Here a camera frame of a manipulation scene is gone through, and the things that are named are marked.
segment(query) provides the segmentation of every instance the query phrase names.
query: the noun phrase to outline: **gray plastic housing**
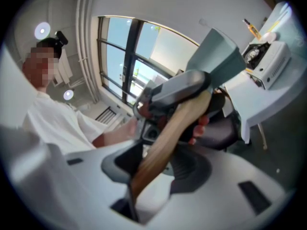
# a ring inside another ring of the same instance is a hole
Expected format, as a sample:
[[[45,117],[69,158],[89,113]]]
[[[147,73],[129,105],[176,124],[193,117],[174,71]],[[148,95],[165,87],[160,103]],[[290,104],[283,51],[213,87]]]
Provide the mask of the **gray plastic housing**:
[[[211,84],[208,73],[189,70],[171,78],[152,90],[149,110],[167,109],[187,99],[197,96]]]
[[[212,28],[188,62],[187,70],[210,73],[216,88],[246,68],[239,48],[228,36]]]
[[[135,141],[62,156],[56,145],[22,130],[0,127],[0,134],[0,158],[9,181],[49,229],[253,229],[271,221],[293,195],[285,195],[278,183],[239,156],[184,147],[208,160],[210,177],[193,193],[171,195],[165,206],[141,225],[111,209],[126,197],[128,186],[112,181],[101,169],[106,156]],[[66,163],[75,159],[82,162]],[[259,215],[238,187],[245,181],[253,182],[272,203]]]

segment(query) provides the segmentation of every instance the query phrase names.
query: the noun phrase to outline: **wooden stick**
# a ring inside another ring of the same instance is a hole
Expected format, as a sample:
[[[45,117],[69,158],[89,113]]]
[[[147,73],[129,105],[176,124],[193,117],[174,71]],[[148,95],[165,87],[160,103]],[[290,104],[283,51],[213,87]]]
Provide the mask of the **wooden stick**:
[[[177,108],[131,181],[134,202],[142,190],[164,170],[182,132],[206,112],[210,100],[211,93],[205,90]]]

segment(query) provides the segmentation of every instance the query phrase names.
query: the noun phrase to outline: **black hair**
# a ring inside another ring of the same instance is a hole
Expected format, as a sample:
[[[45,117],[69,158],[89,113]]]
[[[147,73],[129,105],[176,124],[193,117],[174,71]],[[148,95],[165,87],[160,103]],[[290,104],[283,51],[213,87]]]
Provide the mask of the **black hair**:
[[[39,41],[36,44],[36,47],[50,47],[53,48],[54,53],[55,53],[55,57],[56,58],[60,58],[61,54],[62,54],[62,47],[59,44],[58,40],[52,37],[48,37],[43,39],[42,41]]]

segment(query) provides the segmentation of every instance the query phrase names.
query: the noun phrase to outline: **window frame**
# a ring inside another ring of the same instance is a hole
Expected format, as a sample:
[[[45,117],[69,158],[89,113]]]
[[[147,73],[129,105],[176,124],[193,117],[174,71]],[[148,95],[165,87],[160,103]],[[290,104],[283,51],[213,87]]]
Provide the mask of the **window frame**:
[[[114,17],[131,19],[131,25],[130,25],[130,30],[129,30],[129,34],[128,34],[126,48],[123,48],[123,47],[121,47],[119,45],[111,43],[107,39],[102,37],[104,22],[107,23],[107,26],[104,28],[104,33],[107,35],[109,20],[110,20],[110,18],[114,18]],[[132,105],[127,101],[128,95],[130,95],[134,99],[137,98],[137,96],[135,94],[130,92],[130,87],[131,87],[132,81],[138,82],[136,80],[136,78],[133,77],[133,70],[134,70],[134,66],[135,66],[136,60],[140,61],[141,63],[143,63],[145,65],[147,65],[148,67],[150,67],[151,69],[153,69],[154,71],[156,71],[157,73],[163,75],[164,77],[166,77],[168,79],[170,79],[172,77],[172,75],[170,75],[169,73],[163,71],[161,69],[161,67],[158,66],[157,63],[151,62],[149,59],[146,59],[145,57],[143,57],[143,56],[141,56],[141,55],[136,53],[136,48],[137,48],[138,40],[139,40],[139,37],[140,37],[140,34],[141,34],[142,27],[143,27],[144,23],[151,23],[151,24],[155,24],[157,26],[163,27],[163,28],[165,28],[167,30],[170,30],[170,31],[176,33],[177,35],[179,35],[181,37],[184,37],[185,39],[189,40],[190,42],[192,42],[196,46],[199,46],[199,44],[197,44],[196,42],[192,41],[191,39],[185,37],[184,35],[180,34],[179,32],[176,32],[175,30],[172,30],[172,29],[167,28],[165,26],[159,25],[157,23],[147,22],[147,21],[138,20],[138,19],[135,19],[135,18],[130,18],[130,17],[122,17],[122,16],[100,16],[100,17],[98,17],[97,48],[98,48],[98,63],[99,63],[100,77],[101,77],[101,81],[102,81],[102,86],[104,88],[106,88],[109,92],[111,92],[114,96],[116,96],[118,99],[120,99],[124,104],[127,104],[130,107],[132,107]],[[111,46],[113,46],[113,47],[115,47],[117,49],[120,49],[120,50],[125,52],[124,65],[123,65],[123,73],[122,73],[122,76],[124,77],[124,80],[123,80],[122,86],[120,86],[114,80],[109,78],[107,76],[107,74],[105,74],[104,71],[103,71],[103,59],[102,59],[102,51],[101,51],[102,50],[102,47],[101,47],[102,44],[111,45]],[[117,87],[119,87],[122,90],[122,98],[120,98],[114,91],[112,91],[104,83],[105,82],[104,78],[107,79],[108,81],[110,81],[111,83],[115,84]]]

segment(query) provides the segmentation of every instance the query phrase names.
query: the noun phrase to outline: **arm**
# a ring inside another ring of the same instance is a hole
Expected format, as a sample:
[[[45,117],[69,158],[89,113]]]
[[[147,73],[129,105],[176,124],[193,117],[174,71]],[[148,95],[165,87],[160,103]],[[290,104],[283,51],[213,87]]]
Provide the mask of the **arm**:
[[[104,146],[110,146],[129,139],[133,139],[136,125],[137,119],[133,117],[117,130],[101,134],[92,142],[92,144],[96,148],[101,148]]]

